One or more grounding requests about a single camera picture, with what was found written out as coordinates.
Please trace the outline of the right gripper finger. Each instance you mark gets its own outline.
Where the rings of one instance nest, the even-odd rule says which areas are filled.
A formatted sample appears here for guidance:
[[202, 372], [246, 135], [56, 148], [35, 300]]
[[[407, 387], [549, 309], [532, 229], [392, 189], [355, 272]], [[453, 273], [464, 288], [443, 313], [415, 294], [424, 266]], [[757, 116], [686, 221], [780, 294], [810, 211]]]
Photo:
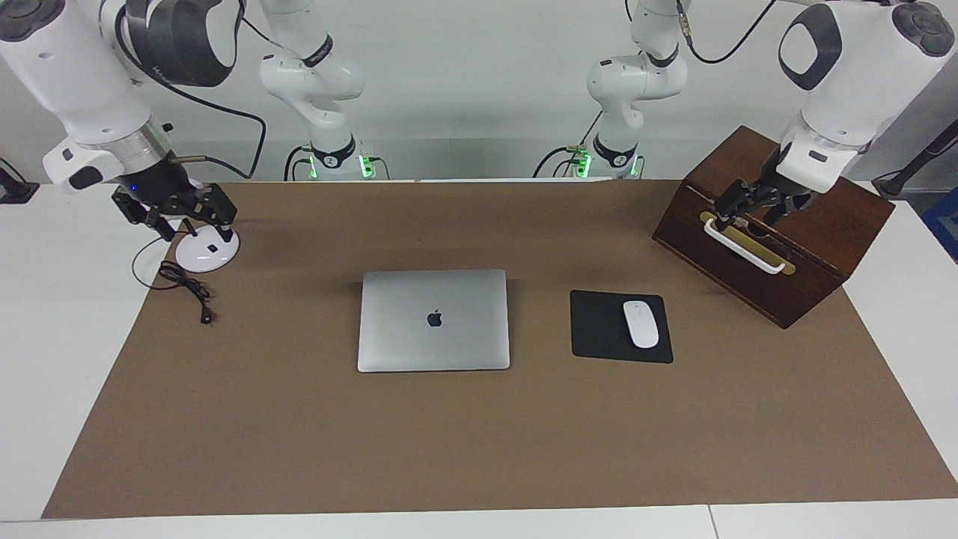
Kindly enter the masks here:
[[236, 205], [219, 186], [205, 186], [187, 195], [188, 215], [219, 229], [230, 229], [237, 215]]
[[146, 208], [141, 202], [135, 201], [134, 198], [123, 191], [113, 191], [112, 200], [131, 225], [146, 225], [147, 228], [156, 232], [166, 242], [172, 242], [174, 237], [177, 236], [177, 232], [160, 213], [158, 207], [150, 206], [150, 208]]

